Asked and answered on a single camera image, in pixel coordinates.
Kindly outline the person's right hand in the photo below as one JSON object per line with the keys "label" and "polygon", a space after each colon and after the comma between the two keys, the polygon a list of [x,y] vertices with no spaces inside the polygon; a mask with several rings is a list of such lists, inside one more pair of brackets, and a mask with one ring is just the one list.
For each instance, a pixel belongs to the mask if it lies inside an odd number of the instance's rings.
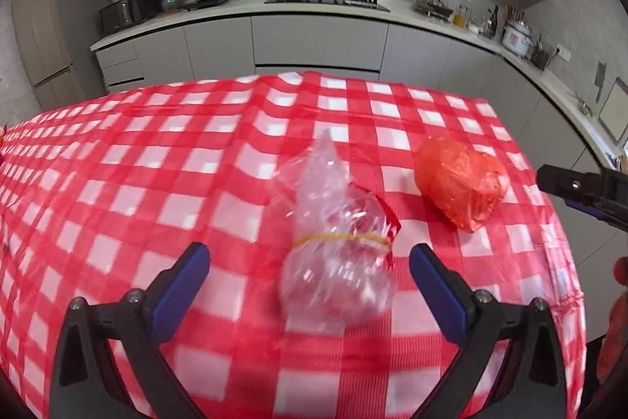
{"label": "person's right hand", "polygon": [[609,326],[597,359],[597,379],[604,383],[619,361],[627,344],[627,290],[614,302],[609,314]]}

